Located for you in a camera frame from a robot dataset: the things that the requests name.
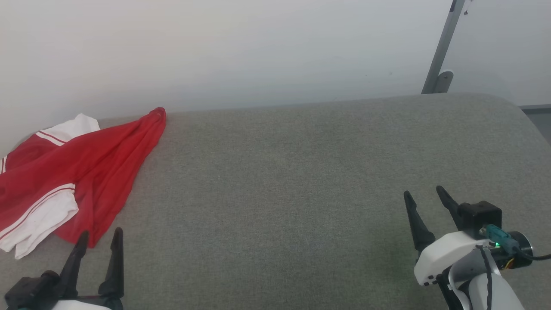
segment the white stripe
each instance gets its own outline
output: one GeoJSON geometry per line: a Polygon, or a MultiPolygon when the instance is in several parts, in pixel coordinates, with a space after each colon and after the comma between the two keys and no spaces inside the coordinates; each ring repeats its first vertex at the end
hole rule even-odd
{"type": "Polygon", "coordinates": [[[63,145],[63,142],[60,142],[60,141],[57,141],[56,139],[50,137],[50,136],[46,136],[45,134],[43,134],[42,132],[37,132],[36,133],[37,136],[43,138],[43,139],[46,139],[50,142],[52,142],[53,144],[57,145],[57,146],[62,146],[63,145]]]}
{"type": "Polygon", "coordinates": [[[6,172],[6,161],[8,160],[8,157],[5,156],[2,158],[2,168],[0,169],[0,174],[6,172]]]}
{"type": "MultiPolygon", "coordinates": [[[[74,184],[73,183],[69,183],[69,184],[64,184],[64,185],[61,185],[61,186],[58,186],[54,189],[52,189],[51,191],[47,192],[46,195],[40,197],[40,199],[38,199],[34,204],[32,204],[30,206],[30,208],[27,209],[27,211],[25,211],[25,213],[13,224],[11,224],[10,226],[6,227],[3,231],[0,232],[0,237],[1,236],[4,236],[5,233],[11,231],[12,229],[14,229],[15,227],[17,227],[17,225],[19,225],[21,222],[23,222],[23,220],[27,217],[27,215],[34,209],[34,207],[36,205],[38,205],[42,199],[44,199],[45,197],[47,197],[48,195],[52,194],[53,192],[59,190],[59,189],[62,189],[62,188],[71,188],[71,189],[67,189],[67,190],[70,190],[72,192],[74,192],[74,184]]],[[[8,237],[12,232],[6,234],[2,239],[0,240],[3,240],[5,239],[6,237],[8,237]]]]}

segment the couch cushion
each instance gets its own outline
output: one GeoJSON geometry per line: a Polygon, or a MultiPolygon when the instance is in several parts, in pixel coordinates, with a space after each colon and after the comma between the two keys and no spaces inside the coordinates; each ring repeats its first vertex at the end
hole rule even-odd
{"type": "MultiPolygon", "coordinates": [[[[100,121],[101,127],[135,117],[100,121]]],[[[551,147],[516,106],[480,94],[168,115],[125,208],[82,261],[97,293],[115,227],[128,309],[444,309],[413,275],[409,190],[436,237],[455,230],[435,187],[487,200],[506,230],[551,253],[551,147]]],[[[61,271],[49,236],[0,254],[0,292],[61,271]]],[[[527,309],[551,308],[548,263],[504,271],[527,309]]]]}

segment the clothing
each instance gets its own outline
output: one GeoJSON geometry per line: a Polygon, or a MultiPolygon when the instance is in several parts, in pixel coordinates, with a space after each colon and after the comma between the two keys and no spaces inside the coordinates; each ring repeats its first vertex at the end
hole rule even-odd
{"type": "Polygon", "coordinates": [[[41,130],[2,159],[0,248],[29,254],[52,231],[94,247],[124,206],[139,167],[163,133],[157,108],[137,121],[100,130],[83,114],[41,130]]]}

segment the yellow wire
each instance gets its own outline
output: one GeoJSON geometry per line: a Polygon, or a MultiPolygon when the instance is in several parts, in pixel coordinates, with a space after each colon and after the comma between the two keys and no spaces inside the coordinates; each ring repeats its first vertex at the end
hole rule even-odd
{"type": "Polygon", "coordinates": [[[513,260],[515,260],[514,257],[511,258],[511,259],[507,262],[507,264],[505,264],[505,269],[508,269],[508,268],[509,268],[509,265],[513,262],[513,260]]]}

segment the metal bracket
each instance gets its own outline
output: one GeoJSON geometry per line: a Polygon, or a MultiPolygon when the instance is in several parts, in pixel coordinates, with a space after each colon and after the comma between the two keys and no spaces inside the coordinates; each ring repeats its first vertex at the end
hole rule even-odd
{"type": "Polygon", "coordinates": [[[433,61],[430,64],[429,72],[426,75],[425,84],[423,85],[423,90],[421,91],[422,94],[434,94],[437,92],[435,88],[439,77],[438,74],[442,69],[442,64],[444,63],[447,49],[450,46],[451,38],[453,36],[453,32],[455,31],[457,21],[461,16],[461,10],[463,9],[464,4],[465,0],[452,1],[450,12],[448,13],[446,23],[444,24],[444,29],[442,29],[442,34],[440,35],[440,41],[438,42],[438,46],[434,52],[433,61]]]}
{"type": "Polygon", "coordinates": [[[434,87],[433,94],[447,93],[447,90],[450,88],[452,79],[453,79],[453,72],[451,71],[442,72],[438,76],[438,79],[436,80],[436,85],[434,87]]]}

